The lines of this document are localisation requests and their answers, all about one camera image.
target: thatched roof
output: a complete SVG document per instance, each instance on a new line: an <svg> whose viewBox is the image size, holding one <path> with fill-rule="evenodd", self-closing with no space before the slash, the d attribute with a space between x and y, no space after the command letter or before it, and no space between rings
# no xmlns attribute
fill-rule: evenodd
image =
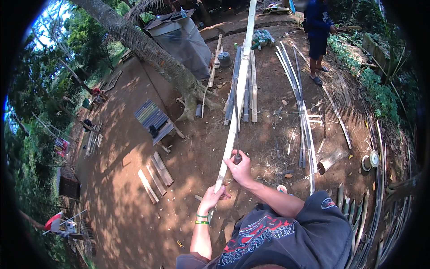
<svg viewBox="0 0 430 269"><path fill-rule="evenodd" d="M170 7L165 1L166 0L141 0L124 15L124 19L136 24L139 21L139 16L144 12L152 10L154 14L169 13L171 12Z"/></svg>

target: dark gray t-shirt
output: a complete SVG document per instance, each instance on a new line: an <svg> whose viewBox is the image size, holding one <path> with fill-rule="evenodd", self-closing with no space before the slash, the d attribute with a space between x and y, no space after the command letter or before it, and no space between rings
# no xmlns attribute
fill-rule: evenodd
<svg viewBox="0 0 430 269"><path fill-rule="evenodd" d="M236 223L220 256L207 263L183 254L176 258L176 269L245 269L262 264L343 269L351 240L348 220L322 191L306 200L296 219L280 217L266 204L257 205Z"/></svg>

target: plastic bottle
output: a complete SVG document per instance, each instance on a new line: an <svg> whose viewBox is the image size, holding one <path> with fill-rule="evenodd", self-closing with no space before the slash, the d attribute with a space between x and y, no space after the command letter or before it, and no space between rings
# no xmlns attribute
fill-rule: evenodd
<svg viewBox="0 0 430 269"><path fill-rule="evenodd" d="M185 12L185 10L181 7L181 16L183 17L183 18L186 18L187 17L187 13Z"/></svg>

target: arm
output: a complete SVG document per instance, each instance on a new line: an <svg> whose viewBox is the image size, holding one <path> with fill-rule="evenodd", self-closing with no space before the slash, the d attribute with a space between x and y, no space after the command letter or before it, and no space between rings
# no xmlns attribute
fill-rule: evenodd
<svg viewBox="0 0 430 269"><path fill-rule="evenodd" d="M199 208L197 209L197 215L207 216L209 210L214 208L218 200L227 200L231 198L231 195L227 193L225 186L221 186L217 193L214 193L215 186L211 186L206 190L205 196L203 197ZM208 218L201 218L196 216L196 220L208 221ZM209 236L209 225L208 224L195 224L193 230L193 237L191 238L190 254L195 257L210 261L212 257L212 244Z"/></svg>
<svg viewBox="0 0 430 269"><path fill-rule="evenodd" d="M319 28L321 30L330 32L330 23L325 23L322 22L320 20L318 20L318 16L320 16L320 9L318 7L318 4L315 2L309 2L309 5L307 7L307 11L306 11L306 23L307 25L314 27L314 28Z"/></svg>
<svg viewBox="0 0 430 269"><path fill-rule="evenodd" d="M302 210L304 202L295 197L275 189L269 188L252 179L251 176L251 160L239 151L242 156L242 161L234 164L234 156L229 159L224 159L224 162L230 168L233 178L244 188L251 191L258 198L268 204L276 213L282 217L296 218L297 214Z"/></svg>

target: bracelet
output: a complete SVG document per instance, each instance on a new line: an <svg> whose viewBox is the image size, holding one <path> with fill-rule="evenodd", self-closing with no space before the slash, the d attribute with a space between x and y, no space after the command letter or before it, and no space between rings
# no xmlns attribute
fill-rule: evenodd
<svg viewBox="0 0 430 269"><path fill-rule="evenodd" d="M200 221L200 220L196 220L195 222L196 224L207 224L209 225L209 221Z"/></svg>
<svg viewBox="0 0 430 269"><path fill-rule="evenodd" d="M197 217L199 217L199 218L207 218L209 215L201 216L201 215L198 215L198 214L196 213L196 216L197 216Z"/></svg>

